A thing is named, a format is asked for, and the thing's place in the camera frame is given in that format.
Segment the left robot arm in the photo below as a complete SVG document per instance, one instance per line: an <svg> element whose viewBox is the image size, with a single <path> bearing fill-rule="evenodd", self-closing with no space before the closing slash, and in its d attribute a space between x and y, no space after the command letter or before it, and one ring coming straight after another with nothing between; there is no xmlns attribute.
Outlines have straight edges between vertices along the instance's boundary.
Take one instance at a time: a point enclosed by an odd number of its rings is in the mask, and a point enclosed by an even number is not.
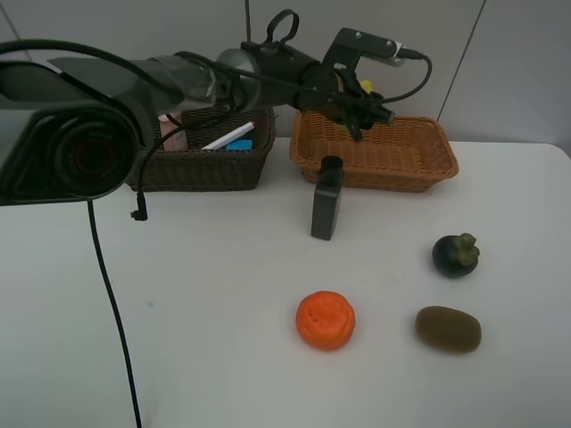
<svg viewBox="0 0 571 428"><path fill-rule="evenodd" d="M4 42L3 54L54 50L49 66L1 62L1 203L92 201L120 187L153 146L158 118L219 106L223 119L289 105L344 124L354 137L393 117L354 69L364 55L315 60L285 45L243 44L217 60L179 52L130 61L71 42Z"/></svg>

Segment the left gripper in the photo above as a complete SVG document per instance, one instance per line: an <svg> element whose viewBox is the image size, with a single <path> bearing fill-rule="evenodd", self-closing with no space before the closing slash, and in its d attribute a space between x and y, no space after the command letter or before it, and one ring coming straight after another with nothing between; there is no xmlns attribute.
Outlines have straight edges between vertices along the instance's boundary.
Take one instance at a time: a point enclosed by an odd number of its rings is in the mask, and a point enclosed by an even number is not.
<svg viewBox="0 0 571 428"><path fill-rule="evenodd" d="M391 124L394 112L387 109L384 97L376 92L363 92L357 101L343 96L357 95L357 78L345 68L329 69L322 64L311 64L298 78L299 90L294 97L294 108L299 111L338 111L341 121L355 142L362 141L360 125ZM339 100L336 95L343 95Z"/></svg>

